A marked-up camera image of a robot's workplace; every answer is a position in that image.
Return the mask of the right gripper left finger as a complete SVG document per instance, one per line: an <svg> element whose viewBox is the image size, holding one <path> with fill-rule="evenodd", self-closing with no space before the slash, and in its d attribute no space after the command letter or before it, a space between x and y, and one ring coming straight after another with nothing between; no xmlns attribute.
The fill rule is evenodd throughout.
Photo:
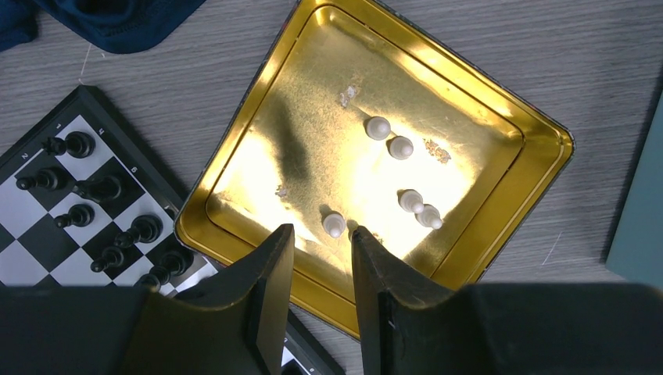
<svg viewBox="0 0 663 375"><path fill-rule="evenodd" d="M4 374L278 374L295 230L168 298L146 286L4 287Z"/></svg>

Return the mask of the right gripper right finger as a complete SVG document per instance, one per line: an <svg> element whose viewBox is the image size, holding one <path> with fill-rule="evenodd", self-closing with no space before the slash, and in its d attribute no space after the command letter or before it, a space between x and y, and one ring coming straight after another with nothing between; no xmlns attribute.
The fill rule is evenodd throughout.
<svg viewBox="0 0 663 375"><path fill-rule="evenodd" d="M659 374L662 293L628 283L443 287L365 227L352 266L366 374Z"/></svg>

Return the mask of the gold tin tray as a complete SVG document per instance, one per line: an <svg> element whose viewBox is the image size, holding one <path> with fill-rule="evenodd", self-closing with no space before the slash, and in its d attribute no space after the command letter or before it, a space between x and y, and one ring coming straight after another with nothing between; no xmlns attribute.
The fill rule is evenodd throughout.
<svg viewBox="0 0 663 375"><path fill-rule="evenodd" d="M386 118L391 134L367 136ZM388 144L409 138L394 159ZM174 227L229 265L284 223L291 300L357 337L351 234L451 289L476 282L575 151L570 131L379 1L298 1ZM439 210L423 227L405 190ZM346 230L322 221L339 213Z"/></svg>

